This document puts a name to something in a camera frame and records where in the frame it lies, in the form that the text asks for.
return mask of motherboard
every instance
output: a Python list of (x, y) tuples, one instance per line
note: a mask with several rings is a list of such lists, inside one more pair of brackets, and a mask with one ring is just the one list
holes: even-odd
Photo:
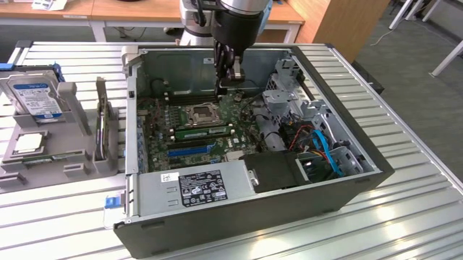
[(255, 117), (242, 109), (251, 99), (240, 91), (219, 102), (202, 96), (140, 98), (139, 148), (146, 154), (139, 157), (140, 171), (222, 163), (266, 151)]

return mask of slatted metal surface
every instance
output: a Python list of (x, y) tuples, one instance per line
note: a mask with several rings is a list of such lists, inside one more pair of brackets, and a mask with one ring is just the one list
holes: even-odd
[[(120, 48), (116, 43), (36, 42), (24, 54), (23, 64), (56, 61), (65, 79), (77, 82), (77, 96), (86, 109), (96, 105), (96, 76), (107, 78), (108, 96), (122, 117), (123, 150), (126, 82)], [(338, 212), (152, 259), (463, 258), (460, 182), (366, 82), (358, 80), (336, 51), (320, 44), (302, 45), (302, 49), (396, 169), (395, 174)], [(4, 96), (0, 105), (3, 154), (15, 122)], [(123, 158), (119, 169), (124, 170)], [(119, 174), (1, 194), (0, 259), (131, 259), (112, 230), (104, 229), (102, 215), (104, 197), (123, 187), (124, 176)]]

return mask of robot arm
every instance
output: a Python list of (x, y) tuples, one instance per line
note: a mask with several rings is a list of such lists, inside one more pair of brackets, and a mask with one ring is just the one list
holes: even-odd
[(268, 17), (271, 0), (192, 0), (198, 27), (210, 26), (214, 38), (216, 95), (246, 80), (242, 69), (244, 50), (255, 43)]

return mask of circuit board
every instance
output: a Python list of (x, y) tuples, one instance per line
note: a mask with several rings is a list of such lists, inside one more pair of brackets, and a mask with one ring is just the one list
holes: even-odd
[[(240, 96), (238, 99), (236, 95), (236, 93), (230, 93), (219, 103), (200, 103), (195, 107), (192, 105), (174, 106), (166, 99), (139, 99), (138, 116), (144, 126), (148, 172), (220, 163), (230, 160), (231, 154), (236, 155), (242, 152), (254, 154), (267, 149), (263, 142), (258, 141), (260, 132), (255, 120), (250, 117), (240, 118), (242, 107), (251, 97), (242, 98)], [(214, 114), (206, 107), (210, 107), (211, 110), (215, 108)], [(200, 109), (199, 113), (204, 113), (204, 116), (198, 117), (198, 122), (191, 122), (191, 120), (188, 121), (191, 117), (184, 113), (188, 114), (195, 108)], [(200, 121), (207, 116), (214, 120)], [(199, 123), (214, 125), (204, 127)], [(175, 149), (194, 146), (196, 143), (200, 143), (202, 148), (188, 148), (187, 151)]]

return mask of power supply label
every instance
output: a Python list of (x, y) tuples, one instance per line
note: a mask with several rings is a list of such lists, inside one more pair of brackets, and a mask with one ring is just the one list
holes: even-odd
[(186, 207), (228, 199), (219, 170), (179, 176), (182, 204)]
[(51, 97), (48, 84), (16, 84), (13, 88), (31, 115), (37, 118), (57, 118), (61, 116), (63, 112), (56, 99)]

